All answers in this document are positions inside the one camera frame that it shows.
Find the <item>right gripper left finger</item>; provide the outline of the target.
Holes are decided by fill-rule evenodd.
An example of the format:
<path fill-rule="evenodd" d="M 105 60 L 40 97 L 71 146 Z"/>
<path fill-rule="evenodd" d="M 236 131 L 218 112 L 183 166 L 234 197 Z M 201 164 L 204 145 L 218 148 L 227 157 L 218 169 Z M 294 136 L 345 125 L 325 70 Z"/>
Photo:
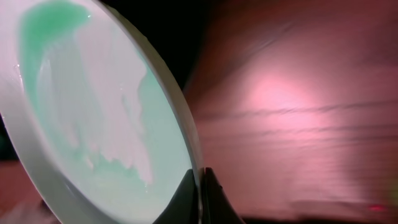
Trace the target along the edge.
<path fill-rule="evenodd" d="M 198 192 L 193 170 L 185 173 L 174 196 L 153 224 L 198 224 Z"/>

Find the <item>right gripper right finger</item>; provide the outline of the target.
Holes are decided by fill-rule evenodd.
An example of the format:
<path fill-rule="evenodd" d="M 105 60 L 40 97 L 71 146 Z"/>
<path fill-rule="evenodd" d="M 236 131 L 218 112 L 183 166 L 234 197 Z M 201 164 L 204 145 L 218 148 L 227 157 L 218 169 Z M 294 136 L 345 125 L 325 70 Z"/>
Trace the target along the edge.
<path fill-rule="evenodd" d="M 212 168 L 206 167 L 201 187 L 204 224 L 245 224 L 234 211 Z"/>

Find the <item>round black serving tray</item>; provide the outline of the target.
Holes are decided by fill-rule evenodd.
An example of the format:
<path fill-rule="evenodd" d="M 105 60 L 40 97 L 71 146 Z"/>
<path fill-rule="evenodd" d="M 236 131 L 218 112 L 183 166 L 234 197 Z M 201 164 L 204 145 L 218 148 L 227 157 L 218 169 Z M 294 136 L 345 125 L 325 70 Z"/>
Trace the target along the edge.
<path fill-rule="evenodd" d="M 183 89 L 203 45 L 206 0 L 101 0 L 124 16 L 152 44 Z"/>

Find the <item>mint green plate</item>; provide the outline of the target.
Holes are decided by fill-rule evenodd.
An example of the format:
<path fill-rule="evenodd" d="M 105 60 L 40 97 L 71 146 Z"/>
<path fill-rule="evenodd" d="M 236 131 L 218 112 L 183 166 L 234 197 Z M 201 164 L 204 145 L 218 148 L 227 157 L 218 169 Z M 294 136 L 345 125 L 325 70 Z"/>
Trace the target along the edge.
<path fill-rule="evenodd" d="M 1 2 L 1 116 L 62 223 L 153 224 L 193 170 L 197 131 L 149 41 L 99 1 Z"/>

